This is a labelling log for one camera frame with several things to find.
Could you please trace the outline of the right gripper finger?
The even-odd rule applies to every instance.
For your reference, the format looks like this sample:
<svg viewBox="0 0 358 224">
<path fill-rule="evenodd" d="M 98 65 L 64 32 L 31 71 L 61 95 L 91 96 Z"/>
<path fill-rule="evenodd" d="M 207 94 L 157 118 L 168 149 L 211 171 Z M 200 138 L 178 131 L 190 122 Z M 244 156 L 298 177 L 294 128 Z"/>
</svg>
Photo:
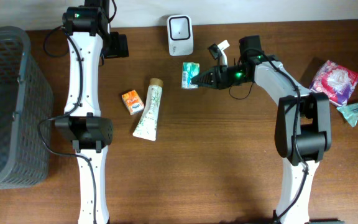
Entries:
<svg viewBox="0 0 358 224">
<path fill-rule="evenodd" d="M 215 81 L 215 82 L 193 82 L 193 81 L 191 81 L 191 82 L 192 82 L 192 84 L 198 85 L 198 86 L 201 86 L 201 87 L 218 89 L 217 81 Z"/>
<path fill-rule="evenodd" d="M 194 76 L 191 81 L 193 82 L 215 82 L 219 70 L 216 67 L 210 68 L 205 72 L 199 73 Z"/>
</svg>

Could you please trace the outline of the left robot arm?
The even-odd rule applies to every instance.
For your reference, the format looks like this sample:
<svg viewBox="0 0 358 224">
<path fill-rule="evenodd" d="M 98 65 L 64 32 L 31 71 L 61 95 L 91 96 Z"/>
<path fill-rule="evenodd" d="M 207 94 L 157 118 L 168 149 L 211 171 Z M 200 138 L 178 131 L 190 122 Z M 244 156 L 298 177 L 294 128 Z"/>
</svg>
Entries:
<svg viewBox="0 0 358 224">
<path fill-rule="evenodd" d="M 80 174 L 78 223 L 109 223 L 105 164 L 113 125 L 101 116 L 98 72 L 104 60 L 128 57 L 125 35 L 110 31 L 114 1 L 85 1 L 62 16 L 70 54 L 70 81 L 62 118 L 56 128 L 72 143 Z"/>
</svg>

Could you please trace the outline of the purple red tissue pack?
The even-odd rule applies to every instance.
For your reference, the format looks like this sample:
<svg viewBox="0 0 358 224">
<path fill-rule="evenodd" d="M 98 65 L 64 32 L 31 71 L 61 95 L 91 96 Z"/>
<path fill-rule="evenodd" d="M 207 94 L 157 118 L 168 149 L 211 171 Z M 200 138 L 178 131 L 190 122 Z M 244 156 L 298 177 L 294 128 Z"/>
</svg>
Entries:
<svg viewBox="0 0 358 224">
<path fill-rule="evenodd" d="M 328 96 L 336 106 L 344 106 L 358 84 L 358 73 L 327 60 L 312 79 L 309 89 Z"/>
</svg>

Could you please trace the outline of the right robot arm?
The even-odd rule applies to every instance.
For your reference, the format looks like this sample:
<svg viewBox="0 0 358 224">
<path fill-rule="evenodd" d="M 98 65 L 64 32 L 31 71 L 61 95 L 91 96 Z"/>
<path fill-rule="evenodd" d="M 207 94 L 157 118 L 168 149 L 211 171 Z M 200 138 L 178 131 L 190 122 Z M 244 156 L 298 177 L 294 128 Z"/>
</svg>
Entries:
<svg viewBox="0 0 358 224">
<path fill-rule="evenodd" d="M 193 77 L 195 85 L 223 90 L 243 83 L 263 88 L 277 105 L 275 147 L 283 161 L 279 203 L 272 223 L 311 223 L 309 203 L 314 175 L 332 144 L 330 102 L 298 83 L 276 55 L 267 55 L 257 35 L 239 40 L 240 56 L 229 66 L 227 41 L 208 50 L 218 64 Z"/>
</svg>

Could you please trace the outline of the teal pocket tissue pack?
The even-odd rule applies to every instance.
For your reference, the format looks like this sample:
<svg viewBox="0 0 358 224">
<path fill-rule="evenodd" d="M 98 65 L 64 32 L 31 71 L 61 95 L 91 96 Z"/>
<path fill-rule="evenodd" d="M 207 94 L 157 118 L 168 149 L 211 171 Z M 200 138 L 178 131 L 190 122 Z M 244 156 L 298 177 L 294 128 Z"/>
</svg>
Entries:
<svg viewBox="0 0 358 224">
<path fill-rule="evenodd" d="M 191 79 L 197 76 L 200 72 L 200 65 L 193 62 L 183 62 L 182 64 L 182 89 L 197 89 L 198 85 L 192 84 Z"/>
</svg>

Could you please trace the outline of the orange pocket tissue pack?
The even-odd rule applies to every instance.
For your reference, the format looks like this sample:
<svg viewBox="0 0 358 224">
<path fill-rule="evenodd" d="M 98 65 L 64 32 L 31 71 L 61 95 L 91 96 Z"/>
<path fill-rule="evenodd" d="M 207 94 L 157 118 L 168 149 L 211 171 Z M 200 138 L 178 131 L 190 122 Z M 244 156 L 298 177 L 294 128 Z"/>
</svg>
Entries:
<svg viewBox="0 0 358 224">
<path fill-rule="evenodd" d="M 144 103 L 135 90 L 128 91 L 123 94 L 121 98 L 130 115 L 136 114 L 144 109 Z"/>
</svg>

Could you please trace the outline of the white bamboo print tube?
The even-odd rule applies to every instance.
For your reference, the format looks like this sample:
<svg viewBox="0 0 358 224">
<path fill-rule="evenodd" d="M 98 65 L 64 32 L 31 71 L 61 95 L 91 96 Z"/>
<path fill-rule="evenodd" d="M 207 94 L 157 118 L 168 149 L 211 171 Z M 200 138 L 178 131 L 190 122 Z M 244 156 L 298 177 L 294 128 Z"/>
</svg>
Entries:
<svg viewBox="0 0 358 224">
<path fill-rule="evenodd" d="M 146 105 L 142 116 L 132 133 L 134 137 L 155 141 L 157 137 L 158 113 L 161 103 L 163 81 L 151 78 L 147 90 Z"/>
</svg>

